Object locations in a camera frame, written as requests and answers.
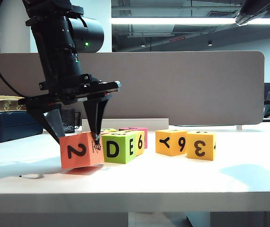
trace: yellow cube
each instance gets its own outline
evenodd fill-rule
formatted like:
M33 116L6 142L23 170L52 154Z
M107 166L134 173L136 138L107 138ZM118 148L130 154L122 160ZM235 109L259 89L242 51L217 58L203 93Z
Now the yellow cube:
M156 137L156 153L175 156L186 154L186 136L185 130L157 130Z
M135 132L136 133L136 156L142 155L144 153L144 131L132 131L132 130L122 130L119 132Z
M216 133L188 132L186 149L188 158L213 161L216 151Z
M116 132L118 131L117 129L101 129L102 131L110 131L110 132Z

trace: pink cube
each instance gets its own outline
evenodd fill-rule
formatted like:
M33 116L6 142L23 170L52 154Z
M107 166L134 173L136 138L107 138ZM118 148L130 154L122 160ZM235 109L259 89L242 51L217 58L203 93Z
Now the pink cube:
M127 128L119 129L119 131L122 131L122 130L144 131L144 149L148 148L148 129L147 128L127 127Z

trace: ceiling light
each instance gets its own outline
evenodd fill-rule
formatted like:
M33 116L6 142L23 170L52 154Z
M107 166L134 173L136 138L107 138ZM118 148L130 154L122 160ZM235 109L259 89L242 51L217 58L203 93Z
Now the ceiling light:
M144 34L142 36L142 40L141 40L141 47L145 47L145 39L144 39Z
M270 18L256 18L247 23L248 25L270 25Z
M235 24L235 18L209 17L114 17L116 25L226 25Z
M175 36L174 34L151 34L151 35L144 35L145 37L171 37ZM142 35L128 35L128 38L140 38Z

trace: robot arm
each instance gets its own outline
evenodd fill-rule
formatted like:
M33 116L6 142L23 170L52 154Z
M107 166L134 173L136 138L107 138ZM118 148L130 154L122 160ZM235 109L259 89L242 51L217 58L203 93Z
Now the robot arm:
M46 95L19 101L59 143L64 136L59 114L62 102L69 105L84 99L92 136L99 143L103 112L111 92L121 87L119 81L102 82L81 71L78 52L98 51L104 39L103 29L94 19L83 17L83 8L69 0L23 0L40 56L45 81L39 83Z

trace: number 2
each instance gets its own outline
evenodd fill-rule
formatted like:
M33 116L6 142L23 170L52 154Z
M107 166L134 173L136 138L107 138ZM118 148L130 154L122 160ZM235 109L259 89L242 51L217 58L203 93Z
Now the number 2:
M78 147L82 149L82 151L78 151L75 148L73 148L72 146L68 146L68 158L71 159L72 158L72 153L76 154L77 156L84 156L87 152L87 148L86 146L84 146L82 143L78 144Z

